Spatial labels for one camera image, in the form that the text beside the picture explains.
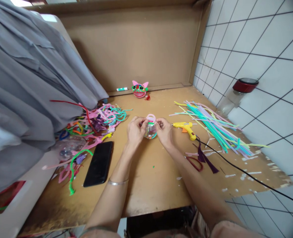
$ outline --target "hot glue gun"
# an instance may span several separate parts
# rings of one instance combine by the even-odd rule
[[[182,132],[183,133],[188,133],[190,140],[196,140],[196,135],[194,134],[194,132],[192,131],[191,127],[193,126],[193,123],[191,122],[175,122],[172,124],[172,126],[176,127],[176,128],[183,128]]]

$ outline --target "black smartphone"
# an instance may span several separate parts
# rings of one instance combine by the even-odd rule
[[[91,159],[84,187],[90,187],[106,182],[110,167],[113,141],[100,143],[96,146]]]

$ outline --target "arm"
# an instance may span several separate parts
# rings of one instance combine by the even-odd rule
[[[122,155],[110,177],[110,181],[121,183],[129,178],[132,156],[141,143],[146,131],[148,120],[135,116],[128,125],[128,141]],[[85,230],[94,226],[103,226],[117,232],[124,202],[127,195],[128,183],[119,185],[106,184],[94,211],[92,212]],[[82,237],[93,237],[94,232],[87,232]]]
[[[155,126],[161,143],[174,160],[192,200],[202,214],[210,231],[213,230],[217,223],[223,220],[233,221],[242,225],[226,202],[205,182],[201,174],[175,147],[171,135],[172,125],[166,119],[159,118],[156,120]]]

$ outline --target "hand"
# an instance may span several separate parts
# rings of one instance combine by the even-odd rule
[[[145,117],[137,117],[135,116],[132,121],[128,125],[127,135],[128,135],[128,143],[138,146],[147,129],[147,124],[149,121]]]
[[[154,122],[157,136],[164,147],[172,146],[172,125],[165,118],[158,118]]]

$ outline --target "table surface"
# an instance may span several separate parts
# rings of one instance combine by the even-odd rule
[[[109,98],[108,101],[111,104],[118,104],[122,109],[133,109],[133,111],[127,112],[127,119],[117,126],[111,138],[105,140],[114,141],[108,176],[111,175],[121,155],[127,140],[127,125],[135,115],[147,116],[152,113],[157,118],[167,118],[171,123],[194,122],[188,115],[169,117],[169,114],[182,111],[174,104],[174,101],[183,103],[185,100],[199,102],[207,105],[212,110],[216,110],[207,98],[193,86],[153,91],[150,92],[150,97],[150,101],[138,99],[132,94]],[[192,129],[205,143],[209,140],[208,133],[200,125],[194,125]],[[232,133],[240,137],[244,142],[249,143],[249,140],[240,131],[232,131]],[[181,128],[173,128],[173,139],[181,152],[197,152],[197,148],[190,141],[188,134],[182,133]],[[215,139],[210,140],[209,145],[217,151],[221,150]],[[258,152],[259,148],[251,147],[251,150],[252,152]],[[223,155],[236,166],[246,169],[247,172],[261,172],[254,174],[254,176],[273,188],[293,184],[284,172],[274,169],[275,167],[273,166],[275,165],[272,164],[270,158],[262,153],[257,154],[258,157],[247,161],[243,161],[242,156],[236,155],[232,151]],[[256,181],[248,180],[247,177],[242,180],[242,172],[229,165],[218,154],[211,154],[208,158],[220,172],[213,174],[207,164],[204,164],[201,174],[207,183],[224,198],[268,190]],[[68,185],[63,186],[64,183],[58,184],[58,176],[47,184],[23,225],[20,236],[86,224],[106,185],[104,183],[87,188],[82,186],[90,160],[91,156],[84,160],[84,167],[80,169],[73,182],[73,187],[76,190],[74,195],[69,195]],[[122,216],[138,216],[192,204],[183,179],[178,180],[178,177],[180,177],[178,169],[159,139],[157,137],[152,140],[144,139],[134,155]]]

